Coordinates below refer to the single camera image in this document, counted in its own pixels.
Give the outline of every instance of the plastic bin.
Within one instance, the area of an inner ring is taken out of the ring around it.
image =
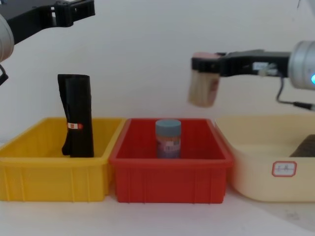
[[[315,116],[224,117],[217,129],[235,156],[231,184],[268,202],[315,202],[315,158],[289,157],[310,134]]]
[[[108,193],[108,157],[121,118],[93,119],[94,158],[63,156],[67,125],[47,118],[0,149],[0,200],[96,202]]]
[[[232,158],[206,119],[182,122],[179,159],[156,156],[155,122],[130,119],[114,147],[110,163],[116,195],[123,203],[222,203]]]

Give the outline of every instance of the white table surface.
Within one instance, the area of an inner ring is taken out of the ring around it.
[[[223,204],[0,202],[0,235],[315,236],[315,204],[252,201],[227,190]]]

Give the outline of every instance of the red-bordered label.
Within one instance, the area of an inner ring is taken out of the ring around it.
[[[68,123],[68,128],[69,129],[83,129],[83,125],[82,124]]]
[[[272,165],[274,177],[293,177],[296,174],[297,164],[295,161],[276,161]]]

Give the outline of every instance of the sticker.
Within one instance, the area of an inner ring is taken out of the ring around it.
[[[276,76],[276,75],[278,75],[278,70],[277,69],[269,69],[267,71],[267,75],[269,75],[269,76]]]
[[[272,166],[274,177],[293,177],[296,173],[295,161],[276,161]]]
[[[157,154],[160,158],[179,158],[181,141],[161,141],[157,140]]]
[[[219,80],[212,80],[210,85],[210,91],[217,91],[219,88]]]
[[[254,62],[252,64],[252,69],[253,70],[262,70],[262,69],[265,69],[268,65],[269,65],[269,63],[267,63],[267,62]]]
[[[83,125],[82,124],[68,123],[68,128],[69,129],[83,129]]]

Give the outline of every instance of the white wall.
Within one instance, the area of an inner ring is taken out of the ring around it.
[[[63,116],[58,73],[91,76],[94,116],[217,118],[304,112],[275,102],[275,78],[223,78],[213,108],[186,102],[189,60],[196,51],[290,51],[300,40],[315,40],[315,17],[305,0],[299,10],[297,3],[95,0],[95,17],[38,33],[16,45],[3,63],[10,79],[0,87],[0,139],[43,117]],[[314,102],[315,92],[288,84],[283,97]]]

